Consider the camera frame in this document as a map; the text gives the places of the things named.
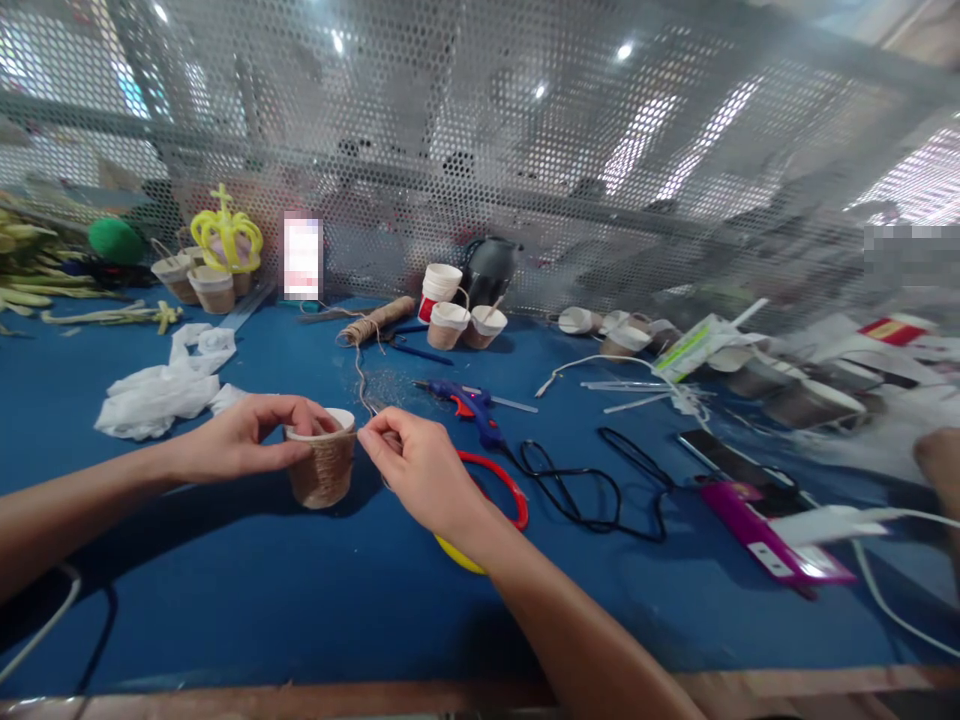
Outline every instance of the left hand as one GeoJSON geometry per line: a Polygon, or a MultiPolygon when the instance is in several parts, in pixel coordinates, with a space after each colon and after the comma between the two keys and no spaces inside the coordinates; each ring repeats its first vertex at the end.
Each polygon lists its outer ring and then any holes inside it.
{"type": "Polygon", "coordinates": [[[261,445],[279,425],[292,425],[298,435],[335,432],[336,421],[320,405],[297,395],[249,395],[162,449],[173,479],[215,483],[241,475],[282,470],[310,455],[306,443],[286,441],[261,445]]]}

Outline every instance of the black cable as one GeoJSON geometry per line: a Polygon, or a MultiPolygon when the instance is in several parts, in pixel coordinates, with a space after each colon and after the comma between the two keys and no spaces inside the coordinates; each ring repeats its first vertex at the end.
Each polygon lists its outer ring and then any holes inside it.
{"type": "Polygon", "coordinates": [[[547,455],[547,451],[544,450],[543,446],[535,440],[524,440],[520,444],[519,459],[517,459],[517,456],[513,454],[506,443],[503,445],[503,451],[510,459],[510,462],[512,462],[520,472],[527,477],[532,478],[533,481],[537,483],[537,485],[543,491],[543,494],[547,496],[547,499],[560,512],[560,514],[575,525],[580,525],[590,532],[601,535],[612,532],[622,532],[648,542],[664,542],[667,539],[667,528],[663,522],[663,499],[677,488],[673,478],[664,472],[663,469],[657,465],[653,458],[637,447],[630,439],[624,437],[616,430],[608,427],[601,427],[597,428],[597,433],[610,447],[624,457],[631,465],[636,467],[642,474],[652,477],[662,486],[660,489],[658,489],[657,494],[651,501],[651,512],[653,514],[654,522],[657,526],[657,533],[655,535],[641,532],[640,530],[628,527],[620,522],[620,512],[623,507],[623,493],[620,491],[620,486],[617,484],[616,480],[610,477],[610,475],[605,473],[603,470],[598,470],[596,468],[557,468],[553,464],[553,460],[550,459],[550,456],[547,455]],[[533,448],[540,453],[541,462],[539,464],[544,469],[535,470],[533,468],[530,458],[528,457],[530,448],[533,448]],[[563,480],[563,476],[565,475],[593,475],[603,479],[613,489],[613,494],[616,499],[613,517],[609,520],[584,517],[583,513],[580,512],[580,508],[577,506],[576,501],[573,499],[573,496],[570,494],[570,491],[567,489],[566,483],[563,480]],[[553,479],[557,490],[559,491],[559,498],[550,490],[550,488],[544,482],[544,478],[553,479]]]}

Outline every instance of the metal mesh screen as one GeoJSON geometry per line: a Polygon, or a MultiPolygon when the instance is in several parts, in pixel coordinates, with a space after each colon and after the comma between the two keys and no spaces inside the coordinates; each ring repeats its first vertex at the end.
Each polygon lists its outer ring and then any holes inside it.
{"type": "Polygon", "coordinates": [[[525,245],[514,310],[767,295],[782,329],[891,297],[844,208],[958,214],[954,80],[732,2],[44,0],[0,27],[31,133],[0,181],[109,187],[111,160],[168,242],[223,181],[268,242],[322,217],[334,291],[415,291],[493,232],[525,245]]]}

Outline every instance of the smartphone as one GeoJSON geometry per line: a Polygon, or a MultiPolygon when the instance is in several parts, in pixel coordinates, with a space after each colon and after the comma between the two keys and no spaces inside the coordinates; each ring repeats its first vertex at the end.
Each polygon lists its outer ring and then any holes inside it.
{"type": "Polygon", "coordinates": [[[786,517],[810,509],[800,497],[797,484],[787,475],[774,475],[743,453],[724,445],[706,430],[680,433],[677,440],[722,479],[757,488],[763,499],[750,504],[764,517],[786,517]]]}

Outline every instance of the twine spool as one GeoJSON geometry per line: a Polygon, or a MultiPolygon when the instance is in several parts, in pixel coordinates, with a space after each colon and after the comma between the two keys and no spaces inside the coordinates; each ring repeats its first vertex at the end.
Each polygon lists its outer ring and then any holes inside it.
{"type": "Polygon", "coordinates": [[[412,297],[404,295],[392,303],[377,308],[366,317],[350,323],[340,331],[337,337],[343,338],[347,345],[359,346],[375,334],[378,334],[380,328],[411,314],[416,306],[417,303],[412,297]]]}
{"type": "Polygon", "coordinates": [[[311,510],[336,505],[350,491],[356,421],[347,410],[327,408],[327,412],[340,428],[336,432],[307,437],[289,426],[284,428],[287,440],[308,443],[313,451],[287,471],[293,496],[311,510]]]}
{"type": "Polygon", "coordinates": [[[203,266],[193,268],[187,273],[190,284],[200,298],[203,309],[211,315],[226,315],[236,304],[233,292],[233,276],[203,266]]]}
{"type": "Polygon", "coordinates": [[[200,300],[197,298],[197,293],[194,292],[190,280],[187,278],[187,273],[193,267],[190,258],[172,254],[156,238],[150,238],[150,243],[156,248],[158,254],[166,256],[161,257],[160,260],[150,266],[153,274],[184,305],[199,305],[200,300]]]}

